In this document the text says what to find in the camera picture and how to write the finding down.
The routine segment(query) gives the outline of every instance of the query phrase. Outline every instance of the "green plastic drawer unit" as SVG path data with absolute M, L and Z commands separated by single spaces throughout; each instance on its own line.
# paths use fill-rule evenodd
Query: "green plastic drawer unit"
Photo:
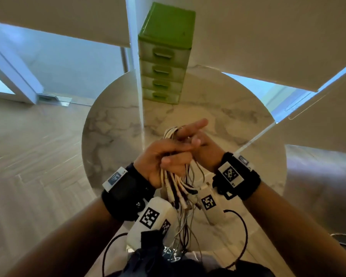
M 138 35 L 140 59 L 187 68 L 195 15 L 194 11 L 154 2 Z
M 182 91 L 182 83 L 172 82 L 169 80 L 155 79 L 146 76 L 141 76 L 141 84 L 143 88 L 148 88 L 157 91 L 175 93 L 181 93 Z
M 186 69 L 164 66 L 140 60 L 140 72 L 143 76 L 183 82 L 186 74 Z
M 168 104 L 178 104 L 180 98 L 180 93 L 155 91 L 147 88 L 142 89 L 142 95 L 144 99 Z

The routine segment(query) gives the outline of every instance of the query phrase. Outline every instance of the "hand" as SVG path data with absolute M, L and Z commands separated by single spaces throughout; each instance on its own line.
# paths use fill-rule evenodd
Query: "hand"
M 219 168 L 220 162 L 225 151 L 219 147 L 212 139 L 209 138 L 200 129 L 208 125 L 208 120 L 203 118 L 194 123 L 183 126 L 176 132 L 175 137 L 191 144 L 197 144 L 200 140 L 200 146 L 195 147 L 191 153 L 196 161 L 210 172 L 215 172 Z
M 200 140 L 184 143 L 173 139 L 161 139 L 150 144 L 134 162 L 136 170 L 155 188 L 161 187 L 160 169 L 185 175 L 185 164 L 192 160 L 191 150 L 200 146 Z

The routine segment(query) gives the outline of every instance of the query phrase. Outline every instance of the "translucent drawer front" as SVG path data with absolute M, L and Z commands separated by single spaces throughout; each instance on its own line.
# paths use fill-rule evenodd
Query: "translucent drawer front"
M 142 89 L 142 94 L 144 99 L 168 104 L 178 104 L 180 97 L 180 93 L 155 91 L 147 88 Z
M 143 88 L 148 88 L 156 91 L 175 92 L 180 93 L 182 91 L 182 83 L 171 82 L 168 80 L 161 80 L 141 76 L 141 83 Z
M 186 74 L 186 69 L 159 65 L 156 63 L 140 60 L 140 72 L 141 75 L 152 78 L 183 82 Z
M 149 42 L 138 41 L 139 57 L 162 65 L 187 68 L 190 49 L 174 49 Z

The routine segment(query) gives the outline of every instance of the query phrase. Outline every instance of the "green drawer handle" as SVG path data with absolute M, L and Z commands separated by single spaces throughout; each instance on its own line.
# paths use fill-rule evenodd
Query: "green drawer handle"
M 152 84 L 154 87 L 161 89 L 168 89 L 171 86 L 170 82 L 164 82 L 162 80 L 153 80 Z
M 174 52 L 169 49 L 154 48 L 152 53 L 157 58 L 171 60 L 174 56 Z
M 163 94 L 163 93 L 159 93 L 159 92 L 154 92 L 152 94 L 152 97 L 154 97 L 154 99 L 156 100 L 161 100 L 161 101 L 166 101 L 168 96 Z
M 172 72 L 172 69 L 170 67 L 154 65 L 152 67 L 152 71 L 157 75 L 168 77 L 169 74 Z

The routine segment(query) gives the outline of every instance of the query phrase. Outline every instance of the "wrist strap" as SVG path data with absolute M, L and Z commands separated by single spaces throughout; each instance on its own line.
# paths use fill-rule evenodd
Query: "wrist strap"
M 114 173 L 107 185 L 103 185 L 108 188 L 101 194 L 108 212 L 120 222 L 138 219 L 138 212 L 145 208 L 143 199 L 149 201 L 155 193 L 155 188 L 136 170 L 133 163 L 126 167 L 126 171 L 120 177 L 115 177 Z M 111 183 L 111 179 L 115 178 L 117 181 Z
M 248 199 L 260 185 L 261 179 L 254 166 L 240 154 L 225 153 L 221 166 L 213 177 L 213 187 L 227 200 L 239 196 Z

